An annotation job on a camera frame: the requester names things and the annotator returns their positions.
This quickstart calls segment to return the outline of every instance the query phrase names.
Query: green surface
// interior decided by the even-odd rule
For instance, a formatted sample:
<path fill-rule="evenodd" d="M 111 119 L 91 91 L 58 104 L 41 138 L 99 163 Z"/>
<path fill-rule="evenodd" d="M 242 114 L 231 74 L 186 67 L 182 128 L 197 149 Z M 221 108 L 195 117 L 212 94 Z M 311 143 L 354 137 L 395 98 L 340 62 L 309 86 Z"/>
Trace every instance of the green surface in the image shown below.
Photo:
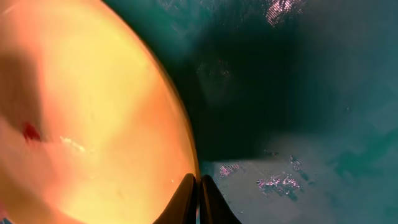
<path fill-rule="evenodd" d="M 398 223 L 398 2 L 106 2 L 170 73 L 243 223 Z M 288 174 L 294 199 L 256 183 Z"/>

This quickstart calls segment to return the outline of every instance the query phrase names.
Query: red spot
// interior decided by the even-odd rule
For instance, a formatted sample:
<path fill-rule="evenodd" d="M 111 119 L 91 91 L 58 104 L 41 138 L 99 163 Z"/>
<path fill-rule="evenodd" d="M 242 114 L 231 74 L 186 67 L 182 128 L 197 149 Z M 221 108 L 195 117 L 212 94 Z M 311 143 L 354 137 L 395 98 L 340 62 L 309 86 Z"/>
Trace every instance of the red spot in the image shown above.
<path fill-rule="evenodd" d="M 37 132 L 35 127 L 33 127 L 33 125 L 31 125 L 29 123 L 24 124 L 24 132 L 23 133 L 24 133 L 24 138 L 26 139 L 26 141 L 28 139 L 40 141 L 40 134 Z"/>

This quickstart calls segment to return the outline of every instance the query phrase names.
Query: teal surface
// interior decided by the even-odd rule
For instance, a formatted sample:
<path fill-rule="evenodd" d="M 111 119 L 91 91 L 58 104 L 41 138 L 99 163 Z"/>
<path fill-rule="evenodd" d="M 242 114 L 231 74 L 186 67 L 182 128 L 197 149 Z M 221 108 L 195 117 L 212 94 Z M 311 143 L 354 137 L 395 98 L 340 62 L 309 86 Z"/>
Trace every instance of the teal surface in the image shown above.
<path fill-rule="evenodd" d="M 106 2 L 169 72 L 243 223 L 398 223 L 397 1 Z"/>

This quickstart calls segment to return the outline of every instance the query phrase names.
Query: red object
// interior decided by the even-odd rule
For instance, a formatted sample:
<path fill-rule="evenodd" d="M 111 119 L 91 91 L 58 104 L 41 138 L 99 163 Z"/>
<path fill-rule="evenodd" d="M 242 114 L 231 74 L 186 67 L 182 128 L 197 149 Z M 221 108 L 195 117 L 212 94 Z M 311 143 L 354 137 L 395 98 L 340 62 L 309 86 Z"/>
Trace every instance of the red object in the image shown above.
<path fill-rule="evenodd" d="M 31 125 L 29 123 L 25 123 L 24 124 L 24 132 L 23 133 L 24 133 L 24 138 L 26 140 L 30 139 L 30 140 L 40 141 L 39 132 L 37 132 L 35 127 L 33 127 L 33 125 Z"/>

